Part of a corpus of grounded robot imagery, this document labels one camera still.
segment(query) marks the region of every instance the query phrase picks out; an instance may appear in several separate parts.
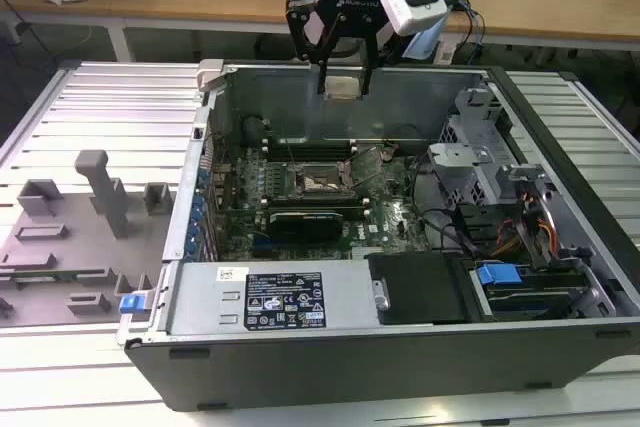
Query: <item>floor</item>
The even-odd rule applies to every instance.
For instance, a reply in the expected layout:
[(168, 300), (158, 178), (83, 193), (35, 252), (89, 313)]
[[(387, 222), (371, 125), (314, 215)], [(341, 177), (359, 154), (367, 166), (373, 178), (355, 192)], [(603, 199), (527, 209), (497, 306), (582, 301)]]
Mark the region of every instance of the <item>floor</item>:
[[(58, 62), (63, 60), (112, 61), (114, 55), (105, 29), (75, 26), (36, 26), (35, 32)], [(192, 35), (187, 31), (130, 29), (128, 38), (140, 62), (193, 62)], [(202, 58), (286, 60), (293, 56), (287, 36), (201, 32)], [(473, 45), (461, 49), (455, 63), (467, 63)], [(509, 70), (561, 70), (574, 72), (592, 93), (634, 135), (640, 136), (640, 58), (626, 52), (566, 49), (545, 55), (539, 49), (485, 45), (474, 65), (499, 65)], [(0, 42), (0, 143), (20, 121), (48, 82), (55, 66), (30, 31), (18, 46)]]

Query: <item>motherboard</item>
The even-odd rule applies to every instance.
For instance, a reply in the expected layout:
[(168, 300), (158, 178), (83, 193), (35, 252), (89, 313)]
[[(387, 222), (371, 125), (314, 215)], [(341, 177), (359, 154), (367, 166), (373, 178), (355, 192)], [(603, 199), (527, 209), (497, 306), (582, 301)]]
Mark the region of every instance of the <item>motherboard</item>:
[(217, 222), (224, 225), (219, 260), (362, 259), (427, 250), (409, 195), (416, 156), (395, 155), (396, 149), (244, 149), (216, 184)]

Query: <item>table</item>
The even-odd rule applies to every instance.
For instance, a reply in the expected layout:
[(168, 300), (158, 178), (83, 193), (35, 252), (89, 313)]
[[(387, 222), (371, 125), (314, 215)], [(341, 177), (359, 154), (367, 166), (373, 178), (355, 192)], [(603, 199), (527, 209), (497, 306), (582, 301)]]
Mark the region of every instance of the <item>table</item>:
[[(288, 33), (285, 0), (88, 0), (58, 7), (46, 0), (9, 0), (33, 23), (105, 27), (119, 61), (132, 61), (127, 28)], [(471, 0), (486, 19), (485, 42), (604, 50), (640, 50), (637, 0)], [(16, 17), (0, 11), (4, 30), (18, 41)], [(450, 16), (439, 60), (466, 35), (468, 19)]]
[[(471, 0), (487, 23), (485, 42), (542, 47), (640, 50), (638, 0)], [(442, 37), (460, 42), (460, 17)]]
[[(108, 150), (115, 164), (109, 172), (121, 178), (128, 192), (140, 190), (147, 181), (168, 182), (175, 190), (183, 165), (179, 157), (202, 102), (194, 82), (196, 69), (195, 64), (85, 62), (58, 72), (0, 149), (0, 242), (20, 214), (15, 197), (25, 177), (51, 177), (63, 193), (88, 191), (86, 179), (73, 169), (78, 150)], [(637, 149), (637, 142), (624, 137), (624, 129), (603, 114), (604, 108), (579, 83), (572, 83), (573, 90), (553, 73), (509, 75), (585, 177), (594, 165), (617, 166), (623, 175), (634, 168), (630, 153), (622, 162), (615, 159)], [(600, 141), (584, 141), (581, 134)], [(535, 161), (524, 137), (516, 135), (516, 140)], [(640, 205), (631, 202), (625, 190), (640, 189), (627, 179), (618, 192), (624, 197), (616, 199), (612, 191), (619, 177), (604, 175), (608, 184), (587, 178), (597, 184), (612, 213), (629, 221), (631, 209), (637, 211)], [(7, 388), (0, 396), (0, 425), (102, 426), (125, 418), (156, 427), (480, 426), (506, 425), (505, 420), (530, 427), (626, 427), (640, 421), (637, 355), (611, 359), (564, 389), (176, 413), (164, 406), (115, 344), (116, 328), (95, 324), (63, 326), (55, 332), (46, 326), (2, 329), (0, 384)]]

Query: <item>sticker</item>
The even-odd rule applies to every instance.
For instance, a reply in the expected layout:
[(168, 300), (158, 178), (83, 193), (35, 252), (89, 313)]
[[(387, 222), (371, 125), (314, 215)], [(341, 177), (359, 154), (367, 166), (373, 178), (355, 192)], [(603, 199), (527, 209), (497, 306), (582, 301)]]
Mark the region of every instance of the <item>sticker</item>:
[(247, 330), (326, 327), (320, 272), (246, 276)]
[(244, 282), (249, 267), (218, 267), (218, 282)]

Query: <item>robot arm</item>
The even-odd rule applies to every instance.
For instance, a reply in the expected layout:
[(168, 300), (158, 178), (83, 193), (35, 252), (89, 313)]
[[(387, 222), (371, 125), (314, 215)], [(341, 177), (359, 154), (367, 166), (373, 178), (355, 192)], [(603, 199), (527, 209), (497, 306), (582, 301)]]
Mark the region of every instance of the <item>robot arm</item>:
[[(442, 19), (458, 0), (287, 0), (287, 22), (300, 60), (320, 67), (318, 93), (325, 90), (327, 62), (343, 37), (363, 39), (366, 58), (360, 80), (361, 95), (369, 91), (373, 69), (397, 62), (413, 35)], [(316, 14), (322, 33), (313, 43), (305, 27)], [(393, 34), (379, 46), (378, 32), (391, 23)]]

